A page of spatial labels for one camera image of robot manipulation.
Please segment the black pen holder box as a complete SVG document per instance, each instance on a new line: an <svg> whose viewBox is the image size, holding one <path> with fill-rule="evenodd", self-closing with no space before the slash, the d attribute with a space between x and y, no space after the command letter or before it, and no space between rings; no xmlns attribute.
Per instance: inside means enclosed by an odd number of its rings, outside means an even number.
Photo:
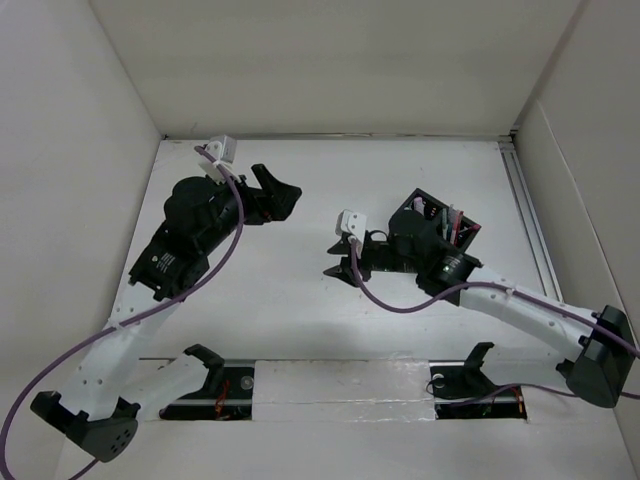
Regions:
<svg viewBox="0 0 640 480"><path fill-rule="evenodd" d="M444 202L438 200L432 195L426 193L424 190L416 188L401 203L401 205L389 219L388 237L392 238L394 236L399 236L405 233L418 232L423 226L429 225L435 229L435 232L439 236L439 238L444 240L441 236L441 210L445 206L448 208L450 207L450 205L447 205ZM461 252L465 252L469 248L476 235L480 231L479 230L478 232L472 232L471 228L474 225L480 224L471 220L464 214L457 243L453 245ZM450 214L448 233L449 239L448 241L445 241L450 243Z"/></svg>

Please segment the green gel pen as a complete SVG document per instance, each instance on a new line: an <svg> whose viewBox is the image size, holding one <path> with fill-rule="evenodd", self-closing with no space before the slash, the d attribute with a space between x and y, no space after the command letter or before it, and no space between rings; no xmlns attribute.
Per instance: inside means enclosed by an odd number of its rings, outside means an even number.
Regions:
<svg viewBox="0 0 640 480"><path fill-rule="evenodd" d="M441 210L441 236L444 240L448 241L449 235L449 208L443 207Z"/></svg>

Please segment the pink gel pen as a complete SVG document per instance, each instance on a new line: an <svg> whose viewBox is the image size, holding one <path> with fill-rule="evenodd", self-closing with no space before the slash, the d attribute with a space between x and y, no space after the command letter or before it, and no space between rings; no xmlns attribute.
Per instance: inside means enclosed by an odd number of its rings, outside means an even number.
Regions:
<svg viewBox="0 0 640 480"><path fill-rule="evenodd" d="M452 245L455 245L458 240L462 219L464 217L464 211L455 208L454 205L451 204L449 207L449 214L450 214L450 225L451 225L450 243Z"/></svg>

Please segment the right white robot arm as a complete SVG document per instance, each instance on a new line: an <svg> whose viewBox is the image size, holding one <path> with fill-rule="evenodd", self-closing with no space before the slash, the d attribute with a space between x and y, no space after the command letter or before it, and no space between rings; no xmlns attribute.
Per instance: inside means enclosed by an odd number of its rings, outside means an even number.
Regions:
<svg viewBox="0 0 640 480"><path fill-rule="evenodd" d="M445 240L438 220L413 209L398 210L382 240L352 210L337 218L338 242L329 254L339 265L326 275L359 288L382 309L410 314L438 301L479 312L550 346L562 359L556 370L569 392L602 408L625 396L624 386L639 349L626 314L611 305L591 311L532 292L485 266ZM372 272L413 273L427 300L413 307L392 306L366 286Z"/></svg>

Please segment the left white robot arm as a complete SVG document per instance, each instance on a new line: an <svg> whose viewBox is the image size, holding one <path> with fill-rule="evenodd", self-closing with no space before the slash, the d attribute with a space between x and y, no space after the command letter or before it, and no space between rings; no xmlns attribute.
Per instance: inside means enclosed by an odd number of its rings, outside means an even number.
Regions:
<svg viewBox="0 0 640 480"><path fill-rule="evenodd" d="M69 381L44 391L32 411L68 440L106 463L123 453L142 421L155 419L190 393L212 396L222 387L224 360L195 344L139 383L129 381L138 360L186 292L211 272L208 257L246 225L284 221L302 195L262 164L243 177L192 176L164 203L164 220L129 272L120 302Z"/></svg>

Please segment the white foam block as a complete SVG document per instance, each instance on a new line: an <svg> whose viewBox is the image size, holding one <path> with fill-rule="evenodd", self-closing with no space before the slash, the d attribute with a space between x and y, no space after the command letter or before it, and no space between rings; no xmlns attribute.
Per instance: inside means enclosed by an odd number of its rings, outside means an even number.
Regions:
<svg viewBox="0 0 640 480"><path fill-rule="evenodd" d="M256 363L260 422L417 423L435 419L429 365L413 360Z"/></svg>

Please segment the front mounting rail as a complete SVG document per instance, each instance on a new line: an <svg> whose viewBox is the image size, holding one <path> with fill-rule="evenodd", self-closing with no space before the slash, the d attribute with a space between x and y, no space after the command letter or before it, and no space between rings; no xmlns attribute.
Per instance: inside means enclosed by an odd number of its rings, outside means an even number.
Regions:
<svg viewBox="0 0 640 480"><path fill-rule="evenodd" d="M188 394L164 420L413 423L439 419L518 419L518 388L495 399L446 400L441 374L414 360L271 360L230 364L219 386Z"/></svg>

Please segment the aluminium rail right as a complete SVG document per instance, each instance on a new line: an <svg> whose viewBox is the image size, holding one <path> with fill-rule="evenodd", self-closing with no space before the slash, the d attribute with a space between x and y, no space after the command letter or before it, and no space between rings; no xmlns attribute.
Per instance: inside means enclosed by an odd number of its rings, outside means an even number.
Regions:
<svg viewBox="0 0 640 480"><path fill-rule="evenodd" d="M544 290L549 292L556 286L555 271L520 166L516 147L509 136L501 136L498 145L541 283Z"/></svg>

